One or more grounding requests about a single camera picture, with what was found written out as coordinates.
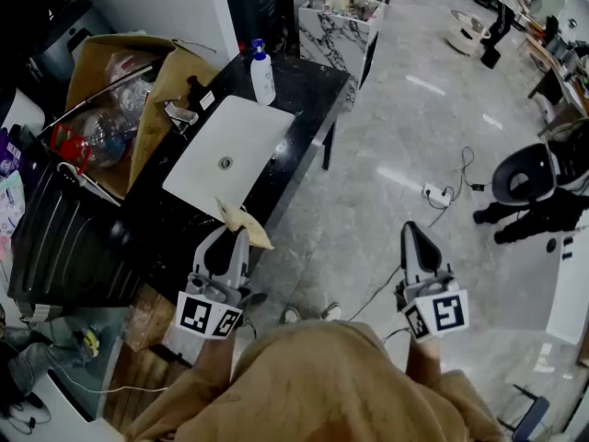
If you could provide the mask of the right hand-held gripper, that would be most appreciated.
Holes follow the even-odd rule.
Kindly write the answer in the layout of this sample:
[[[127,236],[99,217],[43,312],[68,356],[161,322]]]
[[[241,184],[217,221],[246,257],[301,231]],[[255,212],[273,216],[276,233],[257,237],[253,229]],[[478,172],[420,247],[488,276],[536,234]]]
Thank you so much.
[[[416,342],[468,328],[468,291],[452,273],[447,244],[428,227],[408,221],[401,230],[397,287],[400,313]]]

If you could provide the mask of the person's right forearm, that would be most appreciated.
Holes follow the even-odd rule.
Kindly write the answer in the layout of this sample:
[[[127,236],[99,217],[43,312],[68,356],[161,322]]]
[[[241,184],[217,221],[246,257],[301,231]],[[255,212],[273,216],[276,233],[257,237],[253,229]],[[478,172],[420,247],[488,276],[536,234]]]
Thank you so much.
[[[410,340],[405,374],[423,386],[431,386],[442,375],[440,345],[436,338],[418,343]]]

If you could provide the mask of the white power strip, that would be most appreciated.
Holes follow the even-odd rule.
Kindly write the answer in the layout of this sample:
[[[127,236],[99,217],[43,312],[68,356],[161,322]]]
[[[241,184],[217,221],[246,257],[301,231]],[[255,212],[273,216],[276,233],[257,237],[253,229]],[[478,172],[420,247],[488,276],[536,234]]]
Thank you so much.
[[[431,183],[425,183],[422,196],[435,208],[446,208],[452,202],[452,195],[447,190],[441,190]]]

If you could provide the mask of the black white shell chair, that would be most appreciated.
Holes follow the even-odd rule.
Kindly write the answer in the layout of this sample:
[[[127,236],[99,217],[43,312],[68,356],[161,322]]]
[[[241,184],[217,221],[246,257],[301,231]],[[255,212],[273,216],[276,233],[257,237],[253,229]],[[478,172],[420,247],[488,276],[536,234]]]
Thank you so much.
[[[506,158],[494,171],[494,199],[511,206],[524,206],[549,198],[556,189],[556,174],[546,144],[524,147]]]

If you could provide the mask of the chrome faucet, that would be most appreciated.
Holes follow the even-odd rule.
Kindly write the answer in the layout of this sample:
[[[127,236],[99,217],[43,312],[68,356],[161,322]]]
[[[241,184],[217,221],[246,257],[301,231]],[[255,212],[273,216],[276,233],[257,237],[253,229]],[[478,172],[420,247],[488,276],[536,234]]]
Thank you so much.
[[[165,102],[165,112],[174,124],[176,131],[180,134],[184,134],[199,119],[196,112],[181,108],[171,100]]]

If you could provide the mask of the person's tan shirt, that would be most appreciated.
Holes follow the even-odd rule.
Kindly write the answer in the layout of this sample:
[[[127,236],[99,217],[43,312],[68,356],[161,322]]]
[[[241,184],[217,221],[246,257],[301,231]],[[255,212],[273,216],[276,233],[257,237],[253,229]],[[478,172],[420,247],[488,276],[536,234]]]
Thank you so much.
[[[233,354],[225,388],[193,366],[127,427],[125,442],[506,441],[463,372],[441,367],[423,386],[363,323],[281,325]]]

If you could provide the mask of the black dish rack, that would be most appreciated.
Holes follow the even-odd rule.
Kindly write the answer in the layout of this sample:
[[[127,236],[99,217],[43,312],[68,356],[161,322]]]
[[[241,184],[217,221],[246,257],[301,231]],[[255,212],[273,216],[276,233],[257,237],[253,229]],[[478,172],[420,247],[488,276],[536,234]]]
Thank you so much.
[[[114,204],[59,171],[51,158],[21,172],[26,210],[11,245],[7,294],[28,321],[77,308],[130,305],[143,283],[131,230]]]

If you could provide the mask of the small black white bottle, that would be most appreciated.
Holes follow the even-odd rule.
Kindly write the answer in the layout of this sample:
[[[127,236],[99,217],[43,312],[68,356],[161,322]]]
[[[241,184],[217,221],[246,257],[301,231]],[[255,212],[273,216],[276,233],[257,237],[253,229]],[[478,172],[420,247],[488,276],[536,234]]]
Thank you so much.
[[[214,101],[213,92],[202,85],[197,76],[190,76],[187,83],[190,88],[187,95],[188,110],[198,114],[205,113]]]

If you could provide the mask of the brown cardboard box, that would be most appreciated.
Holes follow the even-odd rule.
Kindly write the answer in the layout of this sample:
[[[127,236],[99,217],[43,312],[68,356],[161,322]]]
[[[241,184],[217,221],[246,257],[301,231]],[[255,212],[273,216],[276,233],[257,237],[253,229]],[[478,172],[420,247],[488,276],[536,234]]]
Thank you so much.
[[[121,200],[172,130],[172,121],[165,113],[164,103],[178,100],[186,107],[190,92],[188,78],[196,76],[201,85],[208,87],[219,73],[199,55],[182,47],[181,43],[181,40],[139,34],[100,35],[82,42],[67,92],[65,108],[68,111],[107,85],[106,69],[114,53],[122,50],[147,52],[164,59],[144,105],[131,157],[108,169],[88,170],[88,175],[98,185]]]

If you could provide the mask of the blue chair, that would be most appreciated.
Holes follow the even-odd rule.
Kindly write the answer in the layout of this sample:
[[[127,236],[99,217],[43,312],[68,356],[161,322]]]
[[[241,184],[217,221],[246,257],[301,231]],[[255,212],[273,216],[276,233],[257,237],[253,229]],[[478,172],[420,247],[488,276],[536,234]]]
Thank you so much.
[[[549,401],[519,385],[513,384],[513,387],[526,396],[531,401],[531,405],[515,423],[509,424],[501,419],[498,419],[498,422],[510,433],[512,442],[530,442],[532,434],[549,410]]]

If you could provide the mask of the black marble vanity table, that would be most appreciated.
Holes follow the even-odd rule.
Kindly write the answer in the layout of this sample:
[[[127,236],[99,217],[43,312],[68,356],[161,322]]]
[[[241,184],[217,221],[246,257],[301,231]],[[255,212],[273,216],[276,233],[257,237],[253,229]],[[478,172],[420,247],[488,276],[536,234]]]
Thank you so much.
[[[253,99],[249,57],[238,55],[213,80],[214,103],[187,134],[169,133],[148,160],[127,195],[122,211],[136,244],[134,259],[143,285],[174,301],[186,283],[197,245],[219,220],[163,189],[163,182],[185,148],[229,95]],[[309,61],[276,56],[272,60],[277,96],[272,106],[295,115],[248,197],[241,205],[273,234],[318,150],[330,161],[338,116],[349,76]]]

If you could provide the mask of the metal rod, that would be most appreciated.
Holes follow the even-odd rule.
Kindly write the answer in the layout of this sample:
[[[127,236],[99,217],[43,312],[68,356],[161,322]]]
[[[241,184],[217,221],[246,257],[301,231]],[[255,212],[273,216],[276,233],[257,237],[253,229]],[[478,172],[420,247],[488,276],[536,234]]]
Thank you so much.
[[[106,87],[102,88],[98,92],[92,94],[91,96],[87,97],[86,99],[83,99],[81,102],[79,102],[76,105],[74,105],[74,107],[72,109],[67,110],[62,116],[60,116],[59,118],[57,118],[55,121],[50,122],[49,124],[47,124],[46,126],[44,126],[42,128],[42,130],[40,131],[40,134],[38,135],[38,137],[39,138],[42,138],[55,125],[57,125],[59,122],[64,122],[69,117],[77,114],[82,109],[84,109],[86,107],[89,107],[95,101],[97,101],[98,99],[102,98],[104,95],[106,95],[106,94],[114,91],[115,89],[117,89],[119,87],[122,87],[123,85],[126,85],[127,83],[132,82],[132,81],[134,81],[137,78],[144,77],[145,75],[147,75],[149,73],[155,73],[155,74],[157,74],[159,72],[159,70],[161,69],[161,66],[162,66],[163,62],[164,62],[164,59],[163,58],[156,59],[152,63],[146,64],[146,65],[138,68],[137,70],[131,72],[130,74],[128,74],[126,76],[122,76],[121,78],[119,78],[119,79],[115,80],[114,82],[110,83],[109,85],[107,85]]]

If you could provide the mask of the cluttered wooden desk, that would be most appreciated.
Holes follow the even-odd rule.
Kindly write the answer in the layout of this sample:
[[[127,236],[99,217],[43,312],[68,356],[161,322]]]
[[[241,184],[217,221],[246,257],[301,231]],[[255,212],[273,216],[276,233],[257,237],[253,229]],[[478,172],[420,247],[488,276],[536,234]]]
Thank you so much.
[[[544,110],[545,126],[538,136],[553,132],[564,123],[589,116],[589,96],[584,95],[581,82],[574,78],[575,73],[542,45],[543,35],[539,25],[530,22],[519,47],[520,53],[528,56],[533,63],[539,63],[541,72],[527,95],[530,100],[536,99],[538,106]]]

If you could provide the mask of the white marble pattern cabinet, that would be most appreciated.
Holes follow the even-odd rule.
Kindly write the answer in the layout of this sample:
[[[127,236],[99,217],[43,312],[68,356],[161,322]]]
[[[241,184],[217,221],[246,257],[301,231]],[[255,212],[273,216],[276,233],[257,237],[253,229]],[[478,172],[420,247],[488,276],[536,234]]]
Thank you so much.
[[[347,73],[350,107],[369,74],[385,12],[376,0],[350,0],[350,11],[342,15],[309,2],[298,8],[300,57]]]

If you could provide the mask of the grey appliance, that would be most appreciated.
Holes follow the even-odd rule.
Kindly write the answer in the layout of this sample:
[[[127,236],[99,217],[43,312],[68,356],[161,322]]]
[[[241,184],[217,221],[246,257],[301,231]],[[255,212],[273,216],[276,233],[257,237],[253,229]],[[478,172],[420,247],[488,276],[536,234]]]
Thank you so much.
[[[63,83],[71,78],[82,42],[110,33],[110,24],[89,0],[69,0],[33,46],[30,60],[43,76]]]

